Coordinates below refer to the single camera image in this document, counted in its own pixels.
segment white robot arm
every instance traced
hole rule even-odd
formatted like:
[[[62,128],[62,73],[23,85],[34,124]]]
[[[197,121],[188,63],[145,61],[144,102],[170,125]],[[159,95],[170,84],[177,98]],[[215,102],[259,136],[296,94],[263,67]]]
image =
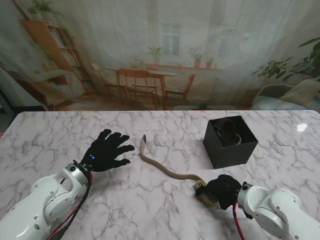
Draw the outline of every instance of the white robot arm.
[[[70,179],[72,189],[66,190],[59,179]],[[37,180],[29,195],[14,205],[0,220],[0,240],[45,240],[49,235],[51,222],[68,213],[86,176],[74,164],[56,174]]]
[[[269,234],[283,240],[316,240],[320,223],[302,210],[300,199],[286,189],[244,184],[237,197],[239,208]]]

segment printed backdrop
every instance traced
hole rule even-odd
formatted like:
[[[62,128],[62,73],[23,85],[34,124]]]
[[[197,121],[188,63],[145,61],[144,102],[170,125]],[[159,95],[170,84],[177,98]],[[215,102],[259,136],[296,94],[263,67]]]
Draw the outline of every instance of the printed backdrop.
[[[320,112],[318,0],[0,4],[0,87],[16,107]]]

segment bookshelf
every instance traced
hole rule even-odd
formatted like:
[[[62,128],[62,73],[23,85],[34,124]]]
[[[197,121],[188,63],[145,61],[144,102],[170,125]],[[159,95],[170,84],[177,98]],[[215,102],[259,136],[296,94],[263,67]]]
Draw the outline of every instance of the bookshelf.
[[[21,21],[31,37],[49,53],[59,69],[73,72],[86,92],[95,92],[95,86],[67,29],[40,21]],[[67,80],[63,78],[65,77],[60,79],[59,84],[67,85]]]

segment windowsill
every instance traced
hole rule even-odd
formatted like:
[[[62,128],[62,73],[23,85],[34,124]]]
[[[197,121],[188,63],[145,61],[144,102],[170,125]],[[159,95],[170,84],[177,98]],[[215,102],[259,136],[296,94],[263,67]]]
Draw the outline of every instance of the windowsill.
[[[223,71],[221,68],[206,68],[206,67],[193,67],[193,66],[175,66],[175,65],[161,65],[161,64],[145,64],[148,67],[154,68],[172,68],[172,69],[193,69],[193,70],[208,70],[208,71]]]

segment finger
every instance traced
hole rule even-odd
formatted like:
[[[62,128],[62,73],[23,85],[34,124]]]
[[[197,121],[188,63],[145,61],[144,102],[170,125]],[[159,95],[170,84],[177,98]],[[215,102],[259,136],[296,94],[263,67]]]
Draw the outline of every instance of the finger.
[[[133,151],[133,150],[135,150],[134,146],[132,146],[132,145],[124,145],[124,146],[121,146],[121,147],[117,148],[117,153],[118,153],[118,156],[119,156],[121,154],[130,152],[130,151]]]
[[[115,132],[113,134],[111,134],[109,137],[108,137],[108,140],[109,141],[116,141],[118,138],[121,137],[121,133],[120,132]]]
[[[111,133],[111,130],[110,129],[105,129],[103,130],[102,132],[100,132],[97,140],[105,140],[106,137]]]
[[[121,137],[119,137],[119,139],[116,142],[117,142],[118,146],[120,146],[125,141],[127,141],[129,138],[130,137],[128,135],[122,135]]]
[[[111,162],[111,168],[115,169],[115,168],[119,168],[119,167],[127,165],[127,164],[130,164],[130,161],[128,159],[125,159],[125,158],[122,159],[122,160],[119,160],[119,161],[113,160]]]

